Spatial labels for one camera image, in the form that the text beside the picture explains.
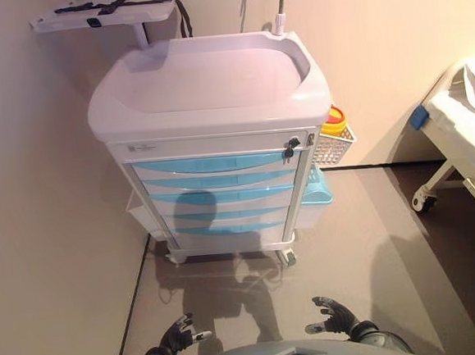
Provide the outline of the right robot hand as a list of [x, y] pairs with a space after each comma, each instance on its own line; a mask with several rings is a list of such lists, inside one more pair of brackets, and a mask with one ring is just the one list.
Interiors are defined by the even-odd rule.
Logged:
[[327, 319], [324, 322], [306, 325], [304, 328], [306, 334], [316, 335], [331, 332], [353, 337], [354, 328], [359, 325], [360, 321], [347, 307], [328, 297], [316, 296], [312, 300], [315, 306], [320, 307], [321, 314], [327, 316]]

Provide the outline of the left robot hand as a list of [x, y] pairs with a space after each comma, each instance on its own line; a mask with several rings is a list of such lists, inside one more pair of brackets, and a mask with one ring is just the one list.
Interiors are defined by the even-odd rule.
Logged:
[[184, 313], [175, 320], [163, 334], [159, 348], [165, 355], [178, 355], [195, 343], [201, 343], [213, 337], [210, 330], [194, 332], [192, 313]]

